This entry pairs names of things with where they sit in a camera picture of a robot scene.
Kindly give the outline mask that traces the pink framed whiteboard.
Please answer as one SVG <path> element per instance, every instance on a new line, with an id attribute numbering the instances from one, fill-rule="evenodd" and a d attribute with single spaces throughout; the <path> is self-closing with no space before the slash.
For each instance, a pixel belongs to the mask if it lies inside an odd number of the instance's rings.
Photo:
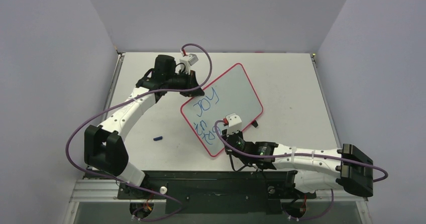
<path id="1" fill-rule="evenodd" d="M 204 89 L 204 96 L 185 102 L 180 112 L 211 157 L 223 149 L 214 123 L 230 114 L 242 120 L 244 131 L 263 113 L 263 105 L 243 67 L 236 63 Z"/>

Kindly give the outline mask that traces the blue marker cap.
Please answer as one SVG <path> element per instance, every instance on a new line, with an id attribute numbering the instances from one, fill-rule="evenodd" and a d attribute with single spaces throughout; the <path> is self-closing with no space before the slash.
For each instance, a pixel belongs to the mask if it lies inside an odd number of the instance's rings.
<path id="1" fill-rule="evenodd" d="M 163 139 L 163 137 L 162 137 L 162 136 L 158 136 L 158 137 L 153 138 L 153 141 L 160 141 L 160 140 L 162 140 L 162 139 Z"/>

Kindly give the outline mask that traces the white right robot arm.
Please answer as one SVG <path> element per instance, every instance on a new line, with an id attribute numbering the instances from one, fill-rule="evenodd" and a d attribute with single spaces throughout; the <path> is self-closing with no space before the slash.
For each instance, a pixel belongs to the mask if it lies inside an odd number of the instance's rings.
<path id="1" fill-rule="evenodd" d="M 249 142 L 243 133 L 222 131 L 226 152 L 258 170 L 295 171 L 283 184 L 284 193 L 297 197 L 317 190 L 343 189 L 359 197 L 373 196 L 373 161 L 352 144 L 342 148 L 313 150 L 276 142 Z"/>

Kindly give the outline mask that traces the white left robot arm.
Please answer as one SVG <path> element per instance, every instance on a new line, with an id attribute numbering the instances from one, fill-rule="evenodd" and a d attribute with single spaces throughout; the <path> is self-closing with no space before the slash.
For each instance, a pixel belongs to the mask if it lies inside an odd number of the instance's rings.
<path id="1" fill-rule="evenodd" d="M 196 73 L 191 69 L 198 61 L 195 54 L 174 57 L 158 55 L 155 65 L 138 80 L 129 95 L 128 104 L 121 106 L 98 126 L 90 125 L 84 132 L 84 161 L 89 166 L 130 183 L 130 192 L 143 199 L 150 192 L 145 173 L 129 161 L 124 140 L 142 115 L 156 104 L 169 89 L 178 89 L 186 97 L 203 96 Z"/>

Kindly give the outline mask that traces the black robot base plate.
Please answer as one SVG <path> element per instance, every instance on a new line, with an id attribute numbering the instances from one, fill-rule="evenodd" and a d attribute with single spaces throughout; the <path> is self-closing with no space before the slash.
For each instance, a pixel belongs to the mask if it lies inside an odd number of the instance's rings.
<path id="1" fill-rule="evenodd" d="M 165 212 L 182 208 L 181 214 L 244 214 L 283 210 L 300 212 L 305 200 L 317 198 L 316 192 L 303 193 L 295 188 L 297 171 L 148 171 L 143 187 L 159 192 L 165 187 L 167 199 L 158 194 L 112 182 L 114 200 L 129 201 L 138 216 L 165 205 Z"/>

